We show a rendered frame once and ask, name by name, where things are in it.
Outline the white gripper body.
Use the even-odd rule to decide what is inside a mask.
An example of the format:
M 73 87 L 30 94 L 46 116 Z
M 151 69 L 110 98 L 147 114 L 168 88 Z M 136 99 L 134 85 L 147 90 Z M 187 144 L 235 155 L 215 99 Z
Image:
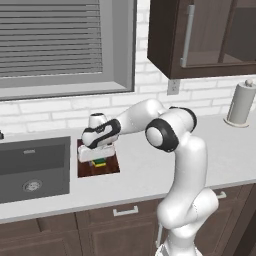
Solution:
M 114 145 L 105 145 L 95 149 L 89 149 L 85 145 L 78 148 L 78 160 L 81 163 L 93 161 L 101 158 L 108 158 L 115 155 Z

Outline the green and yellow sponge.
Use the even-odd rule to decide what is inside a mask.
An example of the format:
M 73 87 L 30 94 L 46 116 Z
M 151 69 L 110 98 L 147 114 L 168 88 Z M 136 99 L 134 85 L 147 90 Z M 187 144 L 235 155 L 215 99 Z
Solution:
M 106 160 L 104 158 L 95 159 L 95 160 L 92 161 L 92 164 L 96 168 L 103 167 L 103 166 L 106 165 Z

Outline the dark brown cutting board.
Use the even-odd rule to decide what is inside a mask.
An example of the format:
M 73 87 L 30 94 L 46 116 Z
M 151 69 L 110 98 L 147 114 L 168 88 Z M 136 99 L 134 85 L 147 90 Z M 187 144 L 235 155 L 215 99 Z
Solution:
M 104 158 L 106 160 L 106 165 L 103 167 L 94 167 L 94 166 L 89 166 L 89 161 L 81 163 L 78 160 L 78 148 L 84 145 L 82 143 L 81 139 L 77 140 L 77 175 L 79 178 L 84 178 L 84 177 L 92 177 L 92 176 L 98 176 L 98 175 L 104 175 L 104 174 L 114 174 L 114 173 L 119 173 L 120 168 L 119 168 L 119 163 L 115 151 L 115 155 L 112 157 Z

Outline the brown drawer front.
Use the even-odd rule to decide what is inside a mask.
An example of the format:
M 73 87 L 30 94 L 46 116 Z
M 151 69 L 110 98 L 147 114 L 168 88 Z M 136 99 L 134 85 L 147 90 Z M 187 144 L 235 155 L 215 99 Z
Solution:
M 121 204 L 98 209 L 76 212 L 78 228 L 88 228 L 94 225 L 116 221 L 135 220 L 156 213 L 158 199 Z
M 0 256 L 82 256 L 74 214 L 0 224 Z
M 219 210 L 233 208 L 239 202 L 246 201 L 252 188 L 253 188 L 252 184 L 247 184 L 247 185 L 215 189 L 214 192 L 216 195 L 218 195 L 221 191 L 224 191 L 227 195 L 227 198 L 225 199 L 218 199 Z

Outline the dark grey sink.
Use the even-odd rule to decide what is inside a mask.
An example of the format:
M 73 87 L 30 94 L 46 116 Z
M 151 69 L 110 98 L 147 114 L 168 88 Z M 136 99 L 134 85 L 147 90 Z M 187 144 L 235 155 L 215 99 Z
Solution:
M 69 193 L 70 137 L 0 143 L 0 203 Z

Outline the brown cupboard door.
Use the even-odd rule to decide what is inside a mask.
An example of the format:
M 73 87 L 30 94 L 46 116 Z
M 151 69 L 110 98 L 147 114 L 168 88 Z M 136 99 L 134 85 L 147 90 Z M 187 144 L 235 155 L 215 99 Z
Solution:
M 100 224 L 79 231 L 83 256 L 155 256 L 155 216 Z
M 244 201 L 219 205 L 198 231 L 195 244 L 203 256 L 221 256 L 244 207 Z

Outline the grey window with blinds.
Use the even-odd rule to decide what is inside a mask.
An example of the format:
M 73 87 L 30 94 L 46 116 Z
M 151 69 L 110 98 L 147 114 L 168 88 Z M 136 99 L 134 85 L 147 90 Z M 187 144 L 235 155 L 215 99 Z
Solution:
M 137 0 L 0 0 L 0 101 L 131 92 Z

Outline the white paper towel roll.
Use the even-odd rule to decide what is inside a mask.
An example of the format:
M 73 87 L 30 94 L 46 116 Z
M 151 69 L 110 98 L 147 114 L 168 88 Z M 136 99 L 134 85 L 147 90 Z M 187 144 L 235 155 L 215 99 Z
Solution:
M 246 128 L 249 126 L 247 118 L 256 96 L 256 84 L 251 79 L 238 83 L 224 121 L 233 127 Z

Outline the white wall socket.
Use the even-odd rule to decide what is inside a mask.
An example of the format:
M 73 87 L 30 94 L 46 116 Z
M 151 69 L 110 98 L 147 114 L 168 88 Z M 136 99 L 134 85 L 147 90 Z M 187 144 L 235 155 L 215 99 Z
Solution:
M 179 79 L 169 79 L 168 80 L 168 95 L 178 95 L 180 90 L 180 80 Z

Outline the dark wood wall cupboard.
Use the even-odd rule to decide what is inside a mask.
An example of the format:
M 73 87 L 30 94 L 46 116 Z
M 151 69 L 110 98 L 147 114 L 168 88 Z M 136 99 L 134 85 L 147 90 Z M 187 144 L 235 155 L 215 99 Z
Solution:
M 187 7 L 193 4 L 182 68 Z M 169 79 L 256 74 L 256 0 L 150 0 L 147 57 Z

